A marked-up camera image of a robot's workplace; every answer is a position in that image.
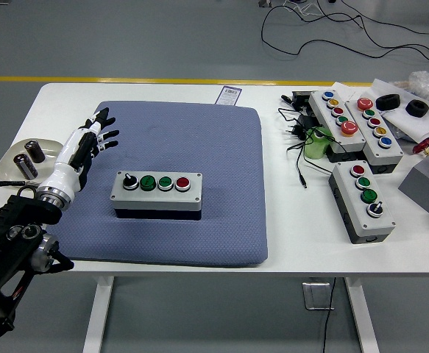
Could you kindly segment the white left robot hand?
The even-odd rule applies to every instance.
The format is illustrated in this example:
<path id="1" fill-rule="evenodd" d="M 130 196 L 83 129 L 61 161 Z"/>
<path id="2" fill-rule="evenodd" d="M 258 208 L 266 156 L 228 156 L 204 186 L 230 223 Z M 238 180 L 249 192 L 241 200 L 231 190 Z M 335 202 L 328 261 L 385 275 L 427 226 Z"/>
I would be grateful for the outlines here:
<path id="1" fill-rule="evenodd" d="M 102 132 L 116 121 L 108 113 L 107 107 L 96 112 L 73 131 L 55 161 L 53 173 L 40 184 L 39 193 L 61 193 L 72 199 L 84 188 L 93 159 L 99 152 L 118 145 L 113 139 L 118 130 Z"/>

